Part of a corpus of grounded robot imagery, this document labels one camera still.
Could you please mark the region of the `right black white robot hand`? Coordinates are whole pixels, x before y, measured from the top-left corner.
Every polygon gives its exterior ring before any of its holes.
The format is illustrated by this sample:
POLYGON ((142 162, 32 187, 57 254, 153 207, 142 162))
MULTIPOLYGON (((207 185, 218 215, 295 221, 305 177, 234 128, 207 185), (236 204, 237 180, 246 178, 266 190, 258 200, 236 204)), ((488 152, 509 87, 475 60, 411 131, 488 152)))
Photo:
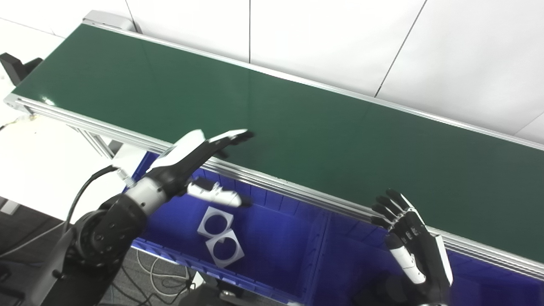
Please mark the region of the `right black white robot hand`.
POLYGON ((448 306, 453 272, 443 237, 432 234, 404 194, 386 190, 377 196, 371 223, 386 230, 385 246, 402 275, 385 280, 383 298, 399 306, 448 306))

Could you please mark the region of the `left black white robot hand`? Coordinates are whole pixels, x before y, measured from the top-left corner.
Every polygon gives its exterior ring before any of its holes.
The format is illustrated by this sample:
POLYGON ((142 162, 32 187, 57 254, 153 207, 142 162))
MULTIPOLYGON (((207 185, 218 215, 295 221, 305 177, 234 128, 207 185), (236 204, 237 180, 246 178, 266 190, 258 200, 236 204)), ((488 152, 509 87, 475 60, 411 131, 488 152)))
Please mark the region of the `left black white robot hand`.
POLYGON ((206 178, 193 178, 193 174, 214 155, 226 157, 226 147, 246 142, 253 136, 250 130, 238 129, 206 138, 201 129, 192 130, 163 152, 144 178, 155 184, 156 191, 163 198, 161 203, 188 194, 226 207, 250 207, 252 200, 249 196, 226 190, 206 178))

